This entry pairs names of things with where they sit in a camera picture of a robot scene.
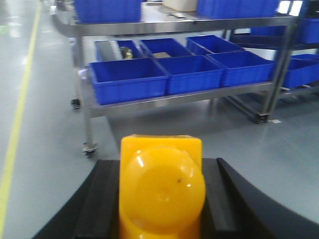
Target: cart leg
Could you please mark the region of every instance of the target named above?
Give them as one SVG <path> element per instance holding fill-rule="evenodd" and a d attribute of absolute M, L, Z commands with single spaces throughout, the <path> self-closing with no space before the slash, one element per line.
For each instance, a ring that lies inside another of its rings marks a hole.
<path fill-rule="evenodd" d="M 79 72 L 79 85 L 85 84 L 87 78 L 87 70 Z M 84 127 L 85 127 L 85 136 L 86 142 L 82 145 L 82 152 L 88 158 L 92 157 L 93 153 L 98 149 L 97 143 L 93 142 L 93 131 L 92 131 L 92 122 L 91 122 L 91 113 L 87 101 L 87 95 L 85 92 L 82 92 L 82 112 L 84 115 Z"/>
<path fill-rule="evenodd" d="M 74 88 L 75 97 L 71 100 L 72 107 L 77 110 L 81 108 L 81 91 L 78 80 L 78 71 L 84 67 L 83 43 L 81 37 L 70 37 L 69 43 L 72 50 L 73 69 L 74 69 Z"/>
<path fill-rule="evenodd" d="M 85 134 L 86 134 L 86 142 L 82 145 L 83 154 L 91 158 L 94 152 L 98 149 L 97 143 L 93 142 L 93 133 L 92 133 L 92 125 L 91 118 L 84 113 L 84 124 L 85 124 Z"/>

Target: metal rack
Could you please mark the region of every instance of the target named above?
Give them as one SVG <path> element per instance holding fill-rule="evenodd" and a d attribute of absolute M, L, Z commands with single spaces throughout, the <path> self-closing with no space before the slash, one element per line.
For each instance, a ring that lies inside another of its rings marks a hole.
<path fill-rule="evenodd" d="M 293 5 L 294 0 L 290 0 L 290 6 L 287 10 L 287 12 L 290 12 L 292 5 Z M 302 95 L 308 95 L 308 94 L 313 94 L 313 93 L 318 93 L 319 92 L 319 81 L 311 83 L 309 85 L 301 86 L 295 89 L 285 89 L 282 87 L 287 69 L 291 60 L 291 54 L 293 51 L 298 51 L 298 50 L 308 50 L 308 49 L 319 49 L 319 43 L 315 44 L 300 44 L 300 43 L 295 43 L 296 38 L 298 35 L 298 30 L 301 27 L 301 24 L 303 19 L 306 16 L 306 13 L 308 11 L 309 7 L 309 2 L 310 0 L 303 0 L 303 5 L 300 10 L 300 14 L 297 18 L 296 21 L 296 26 L 294 29 L 294 34 L 292 35 L 292 38 L 289 43 L 289 49 L 286 52 L 286 59 L 285 63 L 283 64 L 283 67 L 281 69 L 280 77 L 277 81 L 274 94 L 272 97 L 272 100 L 269 104 L 268 112 L 269 114 L 274 110 L 277 101 L 279 99 L 284 99 L 284 98 L 289 98 L 289 97 L 295 97 L 295 96 L 302 96 Z M 243 33 L 243 34 L 233 34 L 231 35 L 231 41 L 235 42 L 236 44 L 240 45 L 241 47 L 246 47 L 246 48 L 258 48 L 258 49 L 268 49 L 268 50 L 277 50 L 280 51 L 280 44 L 283 41 L 283 37 L 279 36 L 257 36 L 258 43 L 255 42 L 255 40 L 250 40 L 249 39 L 249 33 Z"/>
<path fill-rule="evenodd" d="M 142 7 L 142 21 L 135 23 L 108 23 L 108 24 L 77 24 L 72 3 L 58 1 L 51 7 L 51 17 L 57 30 L 69 37 L 72 49 L 74 69 L 76 72 L 75 106 L 83 108 L 85 132 L 87 142 L 83 145 L 83 152 L 90 156 L 97 149 L 93 142 L 91 118 L 116 115 L 123 112 L 132 112 L 157 107 L 195 102 L 219 97 L 230 97 L 245 93 L 264 92 L 265 99 L 259 111 L 247 106 L 242 108 L 254 114 L 258 123 L 267 122 L 269 104 L 275 85 L 280 77 L 285 63 L 290 39 L 294 34 L 296 17 L 276 16 L 266 18 L 221 19 L 211 20 L 198 16 L 195 12 L 176 12 L 161 5 L 161 3 L 146 2 Z M 255 26 L 286 26 L 283 44 L 280 47 L 278 60 L 272 78 L 268 82 L 221 88 L 182 95 L 164 96 L 133 102 L 117 103 L 112 105 L 98 105 L 91 86 L 90 74 L 84 63 L 83 38 L 100 35 L 128 35 L 154 34 L 170 32 L 193 32 L 207 30 L 230 30 Z"/>

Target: plastic storage bin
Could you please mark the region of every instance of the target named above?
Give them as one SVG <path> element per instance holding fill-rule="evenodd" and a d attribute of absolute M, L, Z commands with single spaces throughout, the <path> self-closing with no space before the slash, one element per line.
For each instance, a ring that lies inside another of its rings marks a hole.
<path fill-rule="evenodd" d="M 212 19 L 272 17 L 279 0 L 198 0 L 197 12 Z"/>
<path fill-rule="evenodd" d="M 165 94 L 168 76 L 150 58 L 94 62 L 90 69 L 96 98 L 101 105 Z"/>
<path fill-rule="evenodd" d="M 268 81 L 274 62 L 248 51 L 209 54 L 226 70 L 222 86 L 239 86 Z"/>
<path fill-rule="evenodd" d="M 295 55 L 295 56 L 292 56 L 291 58 L 300 59 L 300 60 L 309 60 L 309 61 L 319 61 L 319 55 L 315 55 L 315 54 Z"/>
<path fill-rule="evenodd" d="M 319 42 L 319 18 L 306 18 L 301 26 L 299 43 L 312 44 Z"/>
<path fill-rule="evenodd" d="M 253 27 L 251 34 L 256 36 L 283 36 L 284 26 Z M 319 43 L 319 18 L 306 18 L 301 24 L 297 43 Z"/>
<path fill-rule="evenodd" d="M 187 37 L 186 40 L 187 49 L 196 55 L 244 50 L 240 46 L 214 35 L 191 36 Z"/>
<path fill-rule="evenodd" d="M 319 80 L 319 62 L 292 59 L 283 87 L 294 88 Z"/>
<path fill-rule="evenodd" d="M 81 23 L 136 22 L 141 20 L 142 0 L 75 0 Z"/>
<path fill-rule="evenodd" d="M 98 61 L 109 61 L 112 59 L 110 58 L 110 53 L 108 52 L 108 50 L 106 49 L 107 47 L 109 47 L 107 45 L 107 43 L 109 43 L 110 41 L 96 41 L 95 42 L 95 49 L 96 49 L 96 59 Z M 133 59 L 137 59 L 137 58 L 144 58 L 144 55 L 141 52 L 141 49 L 139 46 L 137 46 L 135 44 L 134 41 L 132 40 L 118 40 L 118 41 L 114 41 L 116 42 L 116 49 L 113 49 L 115 51 L 117 51 L 117 55 L 120 55 L 120 57 L 122 57 L 121 53 L 120 53 L 120 47 L 128 47 L 132 50 L 132 54 L 133 54 Z"/>
<path fill-rule="evenodd" d="M 167 94 L 182 94 L 220 87 L 223 69 L 205 56 L 158 59 L 169 74 Z"/>
<path fill-rule="evenodd" d="M 192 55 L 191 52 L 173 38 L 141 40 L 141 50 L 149 57 L 153 57 L 154 53 L 160 52 L 165 52 L 171 57 Z"/>
<path fill-rule="evenodd" d="M 163 5 L 176 11 L 196 11 L 197 0 L 163 0 Z"/>

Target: gray epoxy floor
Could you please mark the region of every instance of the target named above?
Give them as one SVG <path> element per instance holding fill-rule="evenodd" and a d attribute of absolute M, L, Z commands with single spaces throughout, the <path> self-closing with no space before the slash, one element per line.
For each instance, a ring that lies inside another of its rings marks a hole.
<path fill-rule="evenodd" d="M 9 32 L 0 35 L 5 69 L 0 79 L 1 169 L 36 4 L 0 0 L 0 25 L 9 25 Z M 92 61 L 93 40 L 86 43 Z M 68 39 L 56 32 L 43 7 L 4 239 L 31 238 L 75 192 L 97 158 L 118 159 L 120 139 L 131 133 L 197 136 L 203 140 L 203 156 L 223 157 L 269 196 L 319 223 L 318 96 L 280 101 L 273 118 L 281 123 L 253 124 L 223 99 L 94 119 L 100 149 L 87 159 L 80 149 L 82 114 L 69 105 L 72 77 Z"/>

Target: yellow object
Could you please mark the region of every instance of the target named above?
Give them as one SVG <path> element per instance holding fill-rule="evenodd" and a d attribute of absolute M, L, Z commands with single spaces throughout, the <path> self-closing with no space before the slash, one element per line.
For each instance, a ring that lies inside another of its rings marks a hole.
<path fill-rule="evenodd" d="M 187 135 L 122 139 L 120 239 L 200 239 L 201 152 Z"/>

